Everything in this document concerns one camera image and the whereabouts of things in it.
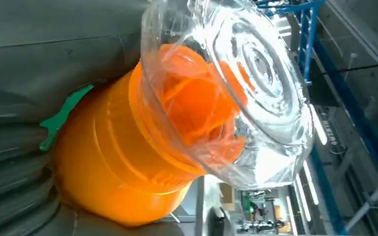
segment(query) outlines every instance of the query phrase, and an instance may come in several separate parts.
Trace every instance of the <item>clear plastic lid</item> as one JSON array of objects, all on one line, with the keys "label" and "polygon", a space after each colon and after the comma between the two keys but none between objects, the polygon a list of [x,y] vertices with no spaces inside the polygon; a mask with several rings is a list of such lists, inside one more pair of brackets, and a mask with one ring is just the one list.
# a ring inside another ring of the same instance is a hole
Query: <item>clear plastic lid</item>
[{"label": "clear plastic lid", "polygon": [[313,141],[306,88],[250,1],[155,1],[141,63],[140,108],[165,153],[239,189],[292,182]]}]

